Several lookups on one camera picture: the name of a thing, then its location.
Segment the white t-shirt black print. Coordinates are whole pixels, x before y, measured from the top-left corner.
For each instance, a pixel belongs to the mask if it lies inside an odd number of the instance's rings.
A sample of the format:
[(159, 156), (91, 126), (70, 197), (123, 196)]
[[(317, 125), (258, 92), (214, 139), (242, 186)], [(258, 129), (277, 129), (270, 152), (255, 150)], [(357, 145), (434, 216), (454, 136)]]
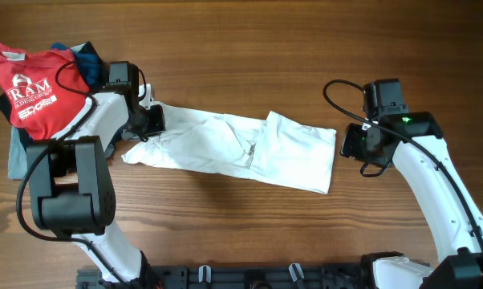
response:
[(164, 105), (166, 129), (136, 144), (127, 164), (219, 173), (326, 194), (336, 131), (276, 112), (264, 120)]

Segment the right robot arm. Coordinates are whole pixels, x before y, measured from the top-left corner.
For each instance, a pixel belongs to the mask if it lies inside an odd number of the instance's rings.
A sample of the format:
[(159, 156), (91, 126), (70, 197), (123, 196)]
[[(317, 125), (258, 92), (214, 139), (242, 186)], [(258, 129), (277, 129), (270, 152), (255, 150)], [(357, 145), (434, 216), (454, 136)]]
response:
[(364, 116), (347, 126), (340, 154), (378, 167), (395, 167), (428, 223), (438, 266), (398, 252), (361, 258), (362, 288), (483, 288), (483, 215), (449, 156), (443, 132), (429, 112), (410, 112), (398, 79), (352, 87), (363, 96)]

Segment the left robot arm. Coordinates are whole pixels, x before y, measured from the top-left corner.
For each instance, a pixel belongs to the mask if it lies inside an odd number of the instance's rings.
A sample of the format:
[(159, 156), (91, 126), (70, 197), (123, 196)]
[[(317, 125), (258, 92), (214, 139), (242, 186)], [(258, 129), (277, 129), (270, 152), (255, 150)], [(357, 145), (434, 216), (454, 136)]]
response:
[(148, 141), (165, 130), (144, 73), (127, 61), (109, 66), (108, 80), (85, 93), (76, 118), (26, 151), (16, 214), (22, 228), (48, 242), (80, 247), (96, 264), (77, 274), (78, 288), (162, 288), (162, 278), (115, 220), (116, 196), (105, 151), (120, 136)]

